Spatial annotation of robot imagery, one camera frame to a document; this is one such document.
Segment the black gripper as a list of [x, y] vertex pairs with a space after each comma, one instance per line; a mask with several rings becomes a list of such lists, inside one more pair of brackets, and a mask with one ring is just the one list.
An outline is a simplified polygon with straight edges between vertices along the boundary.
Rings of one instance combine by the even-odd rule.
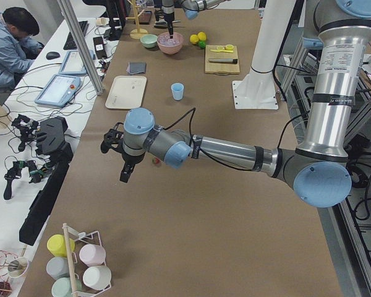
[[168, 33], [169, 37], [173, 38], [174, 35], [174, 27], [173, 27], [173, 21], [174, 21], [174, 13], [164, 13], [164, 20], [167, 22], [168, 25]]
[[127, 183], [133, 173], [135, 165], [144, 159], [145, 153], [142, 153], [141, 155], [130, 155], [126, 152], [122, 152], [121, 155], [124, 160], [124, 166], [121, 170], [119, 180], [123, 183]]

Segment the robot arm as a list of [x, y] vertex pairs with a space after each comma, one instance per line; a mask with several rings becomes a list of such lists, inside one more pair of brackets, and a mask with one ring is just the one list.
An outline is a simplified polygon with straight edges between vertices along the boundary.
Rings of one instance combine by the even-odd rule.
[[[185, 12], [185, 15], [188, 19], [194, 19], [198, 15], [200, 11], [205, 11], [207, 9], [211, 9], [222, 2], [225, 2], [225, 0], [199, 0], [199, 1], [191, 1], [191, 0], [185, 0], [180, 1], [180, 6]], [[174, 27], [173, 22], [175, 20], [175, 4], [174, 0], [162, 0], [161, 1], [161, 9], [163, 11], [164, 20], [166, 21], [168, 25], [168, 33], [169, 38], [173, 39], [174, 36]]]
[[307, 130], [296, 149], [268, 150], [166, 132], [155, 123], [149, 110], [136, 108], [126, 115], [117, 148], [125, 162], [121, 181], [129, 180], [146, 153], [174, 168], [180, 167], [187, 157], [205, 155], [228, 167], [262, 171], [280, 179], [314, 207], [342, 202], [352, 188], [343, 144], [365, 47], [371, 40], [371, 1], [308, 1], [304, 35], [321, 41], [322, 56]]

